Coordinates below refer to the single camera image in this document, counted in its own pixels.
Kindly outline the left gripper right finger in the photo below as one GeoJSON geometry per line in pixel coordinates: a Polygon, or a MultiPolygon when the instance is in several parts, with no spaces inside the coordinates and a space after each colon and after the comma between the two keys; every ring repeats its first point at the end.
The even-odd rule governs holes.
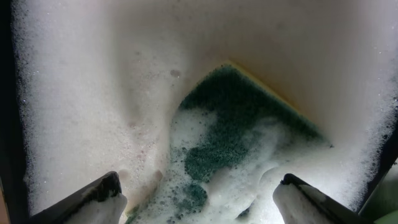
{"type": "Polygon", "coordinates": [[[293,174],[272,194],[285,224],[373,224],[293,174]]]}

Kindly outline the green and yellow sponge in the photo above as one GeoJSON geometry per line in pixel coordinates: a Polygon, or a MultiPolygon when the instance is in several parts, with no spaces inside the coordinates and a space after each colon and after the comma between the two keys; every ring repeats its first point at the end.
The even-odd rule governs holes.
{"type": "Polygon", "coordinates": [[[232,65],[210,72],[181,102],[169,162],[128,223],[282,223],[278,172],[326,146],[307,118],[232,65]]]}

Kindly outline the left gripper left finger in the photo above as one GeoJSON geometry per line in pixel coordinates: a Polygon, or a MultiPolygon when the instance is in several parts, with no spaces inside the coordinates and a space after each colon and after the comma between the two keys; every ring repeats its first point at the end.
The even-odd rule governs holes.
{"type": "Polygon", "coordinates": [[[119,175],[111,171],[29,218],[29,224],[118,223],[126,205],[119,175]]]}

